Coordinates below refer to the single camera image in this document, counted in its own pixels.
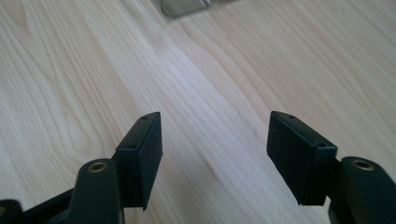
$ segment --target wood grain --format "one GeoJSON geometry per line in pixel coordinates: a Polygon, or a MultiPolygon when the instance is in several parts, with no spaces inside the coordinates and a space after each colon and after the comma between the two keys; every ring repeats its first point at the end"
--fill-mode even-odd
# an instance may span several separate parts
{"type": "Polygon", "coordinates": [[[161,111],[163,161],[128,223],[329,223],[266,155],[291,113],[396,180],[392,0],[217,4],[177,20],[150,1],[0,0],[0,198],[33,207],[161,111]]]}

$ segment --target wooden table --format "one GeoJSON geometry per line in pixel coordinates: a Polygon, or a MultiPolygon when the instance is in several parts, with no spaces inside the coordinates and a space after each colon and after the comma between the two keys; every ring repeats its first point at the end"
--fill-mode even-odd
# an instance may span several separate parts
{"type": "Polygon", "coordinates": [[[24,209],[153,111],[163,160],[128,223],[329,223],[268,158],[272,110],[396,180],[393,0],[239,0],[177,20],[152,1],[0,0],[0,39],[0,198],[24,209]]]}

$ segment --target light wood grain surface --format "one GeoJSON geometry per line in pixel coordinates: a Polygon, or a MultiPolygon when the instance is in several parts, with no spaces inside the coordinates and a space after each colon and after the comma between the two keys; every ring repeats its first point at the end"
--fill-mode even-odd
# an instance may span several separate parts
{"type": "Polygon", "coordinates": [[[0,199],[24,209],[153,111],[163,160],[128,223],[329,223],[268,158],[271,110],[396,180],[393,0],[239,0],[178,20],[152,1],[0,0],[0,38],[0,199]]]}

